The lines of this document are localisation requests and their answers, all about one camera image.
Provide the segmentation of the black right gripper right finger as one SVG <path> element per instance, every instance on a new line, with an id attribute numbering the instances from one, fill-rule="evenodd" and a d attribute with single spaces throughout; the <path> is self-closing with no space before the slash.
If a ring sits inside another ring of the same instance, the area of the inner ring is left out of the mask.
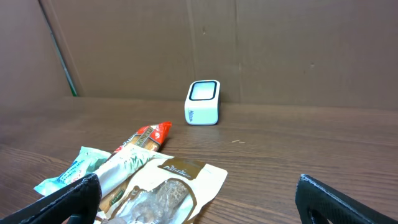
<path id="1" fill-rule="evenodd" d="M 302 174 L 297 182 L 295 204 L 302 223 L 391 223 L 394 220 L 323 182 Z"/>

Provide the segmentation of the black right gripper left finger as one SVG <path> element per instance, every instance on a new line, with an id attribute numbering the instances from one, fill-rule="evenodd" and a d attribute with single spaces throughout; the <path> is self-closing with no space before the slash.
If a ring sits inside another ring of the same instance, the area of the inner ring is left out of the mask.
<path id="1" fill-rule="evenodd" d="M 1 219 L 1 224 L 94 222 L 102 194 L 99 178 L 88 174 L 66 187 Z"/>

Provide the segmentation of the white cream tube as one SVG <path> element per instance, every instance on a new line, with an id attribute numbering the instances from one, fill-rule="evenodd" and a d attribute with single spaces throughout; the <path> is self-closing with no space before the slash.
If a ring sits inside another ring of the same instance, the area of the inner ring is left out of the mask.
<path id="1" fill-rule="evenodd" d="M 168 156 L 150 151 L 139 146 L 125 147 L 113 154 L 94 173 L 99 178 L 102 198 L 107 196 L 119 184 L 133 175 L 140 167 L 151 159 L 170 159 Z"/>

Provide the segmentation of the brown white nut pouch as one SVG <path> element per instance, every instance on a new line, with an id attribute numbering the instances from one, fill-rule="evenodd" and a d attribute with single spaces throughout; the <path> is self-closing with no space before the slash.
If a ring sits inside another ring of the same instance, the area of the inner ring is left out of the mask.
<path id="1" fill-rule="evenodd" d="M 227 175 L 202 161 L 151 159 L 104 196 L 95 223 L 193 223 Z"/>

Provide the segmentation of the teal snack packet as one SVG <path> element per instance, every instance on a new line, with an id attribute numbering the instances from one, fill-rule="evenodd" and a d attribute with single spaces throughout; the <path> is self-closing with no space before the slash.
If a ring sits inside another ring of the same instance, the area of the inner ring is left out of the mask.
<path id="1" fill-rule="evenodd" d="M 65 172 L 58 177 L 43 180 L 39 185 L 34 187 L 34 190 L 43 196 L 48 196 L 85 175 L 94 172 L 110 155 L 110 152 L 82 146 L 79 155 Z"/>

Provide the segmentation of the orange spaghetti packet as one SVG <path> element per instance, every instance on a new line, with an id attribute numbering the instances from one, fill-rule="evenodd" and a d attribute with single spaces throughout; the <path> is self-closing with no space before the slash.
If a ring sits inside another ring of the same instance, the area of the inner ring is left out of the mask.
<path id="1" fill-rule="evenodd" d="M 151 126 L 143 126 L 138 131 L 136 131 L 129 139 L 123 142 L 112 154 L 113 157 L 119 151 L 125 147 L 139 146 L 141 148 L 147 149 L 149 151 L 159 151 L 162 143 L 165 141 L 172 123 L 170 121 L 165 121 L 159 124 L 153 124 Z M 115 189 L 110 191 L 100 202 L 99 209 L 104 213 L 107 213 L 112 205 L 117 201 L 121 200 L 124 195 L 130 177 L 119 184 Z"/>

